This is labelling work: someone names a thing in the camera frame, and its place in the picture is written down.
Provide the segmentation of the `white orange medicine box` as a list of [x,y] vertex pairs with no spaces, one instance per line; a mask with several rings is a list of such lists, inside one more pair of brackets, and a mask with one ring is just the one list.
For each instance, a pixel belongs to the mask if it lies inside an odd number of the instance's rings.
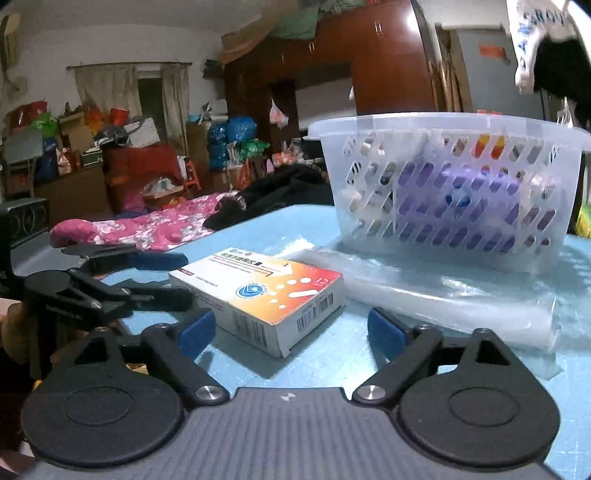
[[266,354],[290,350],[346,304],[339,272],[228,248],[168,273],[218,327]]

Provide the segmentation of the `purple tissue pack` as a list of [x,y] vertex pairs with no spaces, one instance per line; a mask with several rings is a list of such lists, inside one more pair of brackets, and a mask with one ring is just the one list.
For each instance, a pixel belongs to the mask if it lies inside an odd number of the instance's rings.
[[397,183],[393,231],[404,243],[468,252],[509,253],[517,243],[524,174],[491,166],[422,166]]

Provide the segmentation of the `plush toy striped clothes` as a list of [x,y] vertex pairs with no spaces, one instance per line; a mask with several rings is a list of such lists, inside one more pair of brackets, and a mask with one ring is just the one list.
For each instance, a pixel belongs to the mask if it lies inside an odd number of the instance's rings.
[[345,184],[339,190],[342,209],[353,220],[353,235],[383,235],[392,224],[401,161],[391,135],[349,137],[342,153]]

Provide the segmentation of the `pink floral blanket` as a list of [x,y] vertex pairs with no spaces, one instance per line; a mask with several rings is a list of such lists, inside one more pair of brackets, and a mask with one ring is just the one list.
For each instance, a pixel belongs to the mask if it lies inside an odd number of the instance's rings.
[[50,244],[54,248],[75,244],[132,245],[143,251],[165,252],[212,234],[211,229],[204,227],[205,221],[221,208],[223,200],[233,199],[237,193],[201,196],[135,218],[64,220],[50,231]]

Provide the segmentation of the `clear plastic bag pack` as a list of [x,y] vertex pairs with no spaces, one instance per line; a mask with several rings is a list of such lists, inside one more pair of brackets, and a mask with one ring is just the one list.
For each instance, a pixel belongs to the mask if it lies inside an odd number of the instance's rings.
[[389,265],[304,239],[279,257],[341,273],[351,300],[449,330],[487,328],[510,345],[542,351],[553,350],[559,336],[556,298],[549,294],[434,273],[427,265]]

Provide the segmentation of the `clear plastic laundry basket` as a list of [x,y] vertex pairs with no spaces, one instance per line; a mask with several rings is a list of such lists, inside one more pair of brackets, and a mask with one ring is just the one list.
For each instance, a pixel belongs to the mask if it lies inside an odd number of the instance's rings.
[[568,230],[588,132],[525,117],[321,120],[342,241],[376,256],[540,274]]

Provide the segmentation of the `black clothing pile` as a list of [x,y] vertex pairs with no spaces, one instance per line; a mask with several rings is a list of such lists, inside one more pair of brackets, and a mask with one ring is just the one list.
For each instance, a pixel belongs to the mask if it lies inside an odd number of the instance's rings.
[[317,167],[281,166],[235,195],[224,196],[218,201],[214,214],[204,221],[204,228],[221,231],[294,205],[334,205],[329,181]]

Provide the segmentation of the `window curtains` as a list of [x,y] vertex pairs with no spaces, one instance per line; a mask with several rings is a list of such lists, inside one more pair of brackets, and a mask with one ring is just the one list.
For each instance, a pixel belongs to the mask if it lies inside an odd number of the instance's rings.
[[[167,139],[178,152],[187,153],[186,123],[189,114],[188,65],[156,63],[162,81],[161,102]],[[83,106],[103,113],[122,108],[131,117],[142,115],[137,63],[106,63],[72,67]]]

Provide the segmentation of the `grey metal door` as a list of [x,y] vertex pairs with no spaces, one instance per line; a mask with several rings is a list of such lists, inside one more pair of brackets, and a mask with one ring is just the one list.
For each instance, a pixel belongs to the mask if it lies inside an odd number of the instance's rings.
[[522,94],[515,85],[517,60],[501,26],[436,26],[441,53],[439,71],[446,109],[546,118],[544,97]]

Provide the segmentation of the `brown wooden wardrobe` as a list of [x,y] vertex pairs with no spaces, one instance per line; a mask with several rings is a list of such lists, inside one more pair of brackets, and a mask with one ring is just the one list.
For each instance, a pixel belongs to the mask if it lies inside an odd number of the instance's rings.
[[267,37],[225,65],[228,115],[273,151],[322,118],[437,110],[436,62],[416,1],[379,1],[318,22],[315,38]]

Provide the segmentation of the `white black hanging jacket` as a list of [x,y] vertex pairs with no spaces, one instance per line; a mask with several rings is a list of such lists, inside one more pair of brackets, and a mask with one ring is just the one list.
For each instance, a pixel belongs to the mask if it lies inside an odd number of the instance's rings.
[[574,1],[508,1],[509,32],[522,94],[545,91],[570,100],[578,122],[590,120],[590,54],[569,9]]

